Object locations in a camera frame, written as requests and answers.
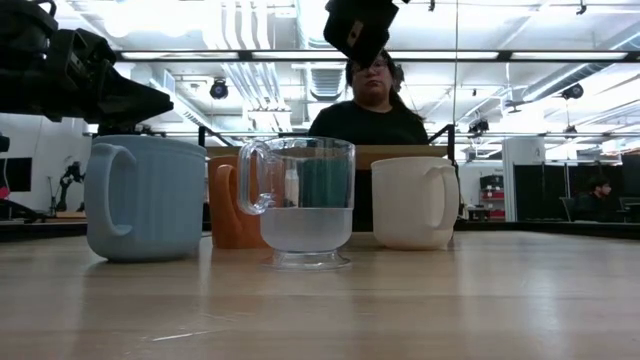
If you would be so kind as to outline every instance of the table surface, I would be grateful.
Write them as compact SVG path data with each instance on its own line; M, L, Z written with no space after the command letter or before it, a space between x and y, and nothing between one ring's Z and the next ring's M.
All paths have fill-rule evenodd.
M321 273L265 269L267 251L206 238L192 259L131 265L84 238L0 244L1 357L639 358L640 243L465 232L448 251L354 244L351 268Z

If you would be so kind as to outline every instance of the white mug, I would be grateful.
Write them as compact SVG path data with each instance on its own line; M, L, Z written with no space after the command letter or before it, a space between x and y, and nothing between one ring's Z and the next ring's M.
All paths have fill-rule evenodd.
M127 262L193 252L202 237L205 154L160 137L94 140L84 185L91 249Z
M434 250L453 235L460 192L451 162L406 157L371 164L373 233L389 248Z

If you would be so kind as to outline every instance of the glasses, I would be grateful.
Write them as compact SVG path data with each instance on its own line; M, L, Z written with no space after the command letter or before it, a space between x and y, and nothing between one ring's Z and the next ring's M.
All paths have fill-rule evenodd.
M387 60L377 59L376 61L373 62L373 64L371 64L371 66L369 68L362 68L358 64L353 64L353 71L354 72L360 72L360 71L366 70L366 69L373 69L375 71L380 71L380 70L386 68L387 64L388 64Z

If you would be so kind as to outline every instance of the wall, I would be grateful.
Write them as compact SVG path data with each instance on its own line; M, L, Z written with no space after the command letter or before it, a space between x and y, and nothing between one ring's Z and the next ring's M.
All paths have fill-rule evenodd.
M91 138L83 137L87 131L84 120L64 119L54 123L43 116L15 115L0 113L0 131L11 139L9 153L3 158L32 157L31 192L14 192L9 199L33 210L49 210L51 191L54 193L66 166L72 161L81 162L84 173L91 150ZM82 184L73 183L69 187L67 205L75 211L83 198Z
M480 178L488 175L502 175L502 163L458 163L460 195L467 205L480 204Z

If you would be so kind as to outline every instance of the clear glass cup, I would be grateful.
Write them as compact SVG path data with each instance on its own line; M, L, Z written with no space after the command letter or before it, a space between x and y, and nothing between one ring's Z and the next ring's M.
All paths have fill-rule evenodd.
M251 159L259 195L249 199ZM260 215L260 233L274 249L265 265L328 270L349 263L337 249L351 236L355 146L330 138L254 141L238 156L238 207Z

